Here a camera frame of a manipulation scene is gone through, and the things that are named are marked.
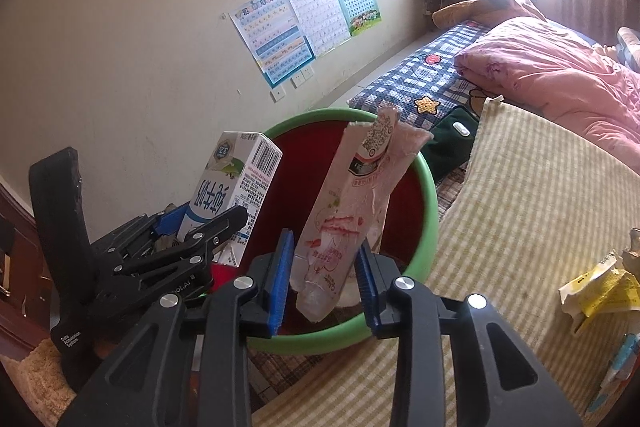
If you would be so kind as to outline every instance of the plastic wrapper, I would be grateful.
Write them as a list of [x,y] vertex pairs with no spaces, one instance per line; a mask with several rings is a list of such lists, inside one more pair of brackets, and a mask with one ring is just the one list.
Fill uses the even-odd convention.
[[640,284],[622,268],[614,250],[559,293],[562,311],[572,317],[574,335],[582,333],[597,314],[640,310]]
[[[378,210],[373,223],[369,227],[367,232],[367,241],[369,242],[369,248],[373,253],[380,253],[380,245],[382,244],[382,231],[385,227],[386,208],[389,205],[387,198],[386,202]],[[335,304],[338,308],[350,308],[356,306],[360,302],[360,290],[358,288],[358,280],[356,279],[356,270],[351,265],[351,269],[347,274],[347,280],[344,282],[342,292],[340,292],[340,298]]]
[[398,116],[396,108],[380,107],[373,124],[350,124],[344,130],[291,270],[296,307],[311,322],[335,307],[367,232],[373,224],[382,226],[389,195],[432,136],[398,122]]

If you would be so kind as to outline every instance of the electrical outlet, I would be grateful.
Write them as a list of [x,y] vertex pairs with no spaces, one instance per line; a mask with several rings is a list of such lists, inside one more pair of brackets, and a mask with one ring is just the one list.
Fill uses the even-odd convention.
[[302,84],[304,84],[306,81],[305,76],[302,74],[302,72],[298,72],[295,75],[293,75],[293,77],[291,78],[291,82],[293,82],[293,85],[297,88],[299,88],[300,86],[302,86]]
[[273,97],[273,102],[278,102],[278,100],[283,99],[287,92],[284,90],[284,86],[281,84],[280,86],[276,86],[271,90],[271,97]]
[[305,78],[305,81],[308,81],[311,77],[314,76],[314,69],[311,67],[311,64],[302,68],[302,75]]

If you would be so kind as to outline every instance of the printed logo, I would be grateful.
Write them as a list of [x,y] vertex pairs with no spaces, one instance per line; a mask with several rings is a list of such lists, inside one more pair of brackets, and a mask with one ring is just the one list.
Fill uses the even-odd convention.
[[223,158],[225,158],[226,155],[229,154],[230,150],[231,150],[231,144],[228,141],[225,141],[222,144],[220,144],[216,149],[216,153],[214,155],[216,157],[216,160],[222,160]]
[[66,347],[71,347],[80,341],[80,331],[76,331],[73,335],[65,335],[60,340],[65,343]]

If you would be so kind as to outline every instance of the beige striped sheet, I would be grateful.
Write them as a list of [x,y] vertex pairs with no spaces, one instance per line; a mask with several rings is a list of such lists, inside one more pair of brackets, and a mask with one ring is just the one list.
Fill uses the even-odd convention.
[[[487,101],[462,191],[440,224],[428,286],[462,299],[486,295],[523,337],[583,416],[595,426],[610,408],[587,415],[626,315],[597,318],[579,338],[568,333],[558,287],[640,225],[640,178],[570,131],[503,102]],[[257,427],[386,427],[396,341],[369,340],[332,354],[254,413]],[[455,395],[446,349],[447,426]]]

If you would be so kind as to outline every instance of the wooden cabinet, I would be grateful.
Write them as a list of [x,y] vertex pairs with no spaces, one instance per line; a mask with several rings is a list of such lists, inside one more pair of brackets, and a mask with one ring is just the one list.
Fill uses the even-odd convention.
[[14,227],[10,262],[0,253],[0,284],[9,292],[0,293],[0,353],[22,358],[48,336],[52,282],[33,216],[2,186],[0,218]]

